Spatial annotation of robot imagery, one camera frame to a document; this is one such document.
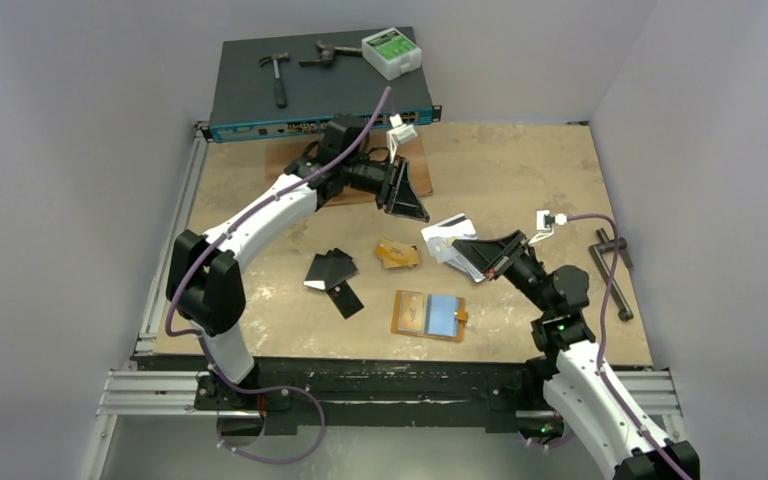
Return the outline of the single silver VIP card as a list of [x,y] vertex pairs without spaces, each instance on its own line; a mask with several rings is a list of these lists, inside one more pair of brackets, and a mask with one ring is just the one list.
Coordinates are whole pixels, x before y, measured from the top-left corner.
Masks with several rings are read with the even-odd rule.
[[421,235],[429,253],[438,263],[446,263],[456,257],[457,251],[453,247],[455,240],[478,238],[472,221],[464,213],[423,228]]

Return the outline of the orange leather card holder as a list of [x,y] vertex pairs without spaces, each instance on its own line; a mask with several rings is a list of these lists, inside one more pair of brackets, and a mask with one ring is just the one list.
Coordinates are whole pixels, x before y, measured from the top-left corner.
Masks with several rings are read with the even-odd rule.
[[444,294],[424,294],[426,296],[426,316],[423,332],[401,331],[398,328],[398,315],[401,295],[407,290],[397,290],[394,298],[390,331],[393,334],[460,343],[465,336],[469,320],[466,300],[463,297]]

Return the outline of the single gold card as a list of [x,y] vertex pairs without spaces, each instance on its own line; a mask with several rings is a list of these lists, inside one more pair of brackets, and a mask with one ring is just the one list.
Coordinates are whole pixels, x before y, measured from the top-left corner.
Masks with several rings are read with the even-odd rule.
[[426,296],[415,292],[401,295],[398,328],[401,331],[423,332],[426,316]]

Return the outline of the single black card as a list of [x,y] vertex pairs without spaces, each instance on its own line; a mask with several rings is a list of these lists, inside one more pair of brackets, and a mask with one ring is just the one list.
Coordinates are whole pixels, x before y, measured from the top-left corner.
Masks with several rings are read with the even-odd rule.
[[352,317],[364,308],[364,304],[347,281],[335,285],[327,290],[326,294],[344,319]]

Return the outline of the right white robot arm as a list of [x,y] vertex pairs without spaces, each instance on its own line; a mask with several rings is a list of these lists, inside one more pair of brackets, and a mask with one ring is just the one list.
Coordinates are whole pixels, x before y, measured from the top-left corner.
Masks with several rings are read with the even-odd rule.
[[672,439],[605,360],[583,315],[590,303],[584,270],[547,270],[520,231],[493,240],[458,239],[453,247],[487,279],[506,279],[541,311],[531,323],[541,355],[527,361],[521,392],[529,404],[560,414],[603,478],[700,478],[690,442]]

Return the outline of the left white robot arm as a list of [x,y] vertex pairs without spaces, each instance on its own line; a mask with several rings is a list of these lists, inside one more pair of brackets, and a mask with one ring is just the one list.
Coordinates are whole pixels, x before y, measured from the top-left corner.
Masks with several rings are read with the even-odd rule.
[[384,160],[373,160],[368,137],[373,122],[340,114],[321,138],[287,164],[271,187],[227,221],[203,234],[180,233],[173,243],[166,297],[199,338],[210,368],[222,378],[219,395],[232,408],[257,399],[256,363],[238,323],[245,307],[243,272],[280,234],[320,210],[347,188],[373,195],[379,210],[426,222],[430,216],[409,178],[399,146],[417,138],[400,115],[389,118]]

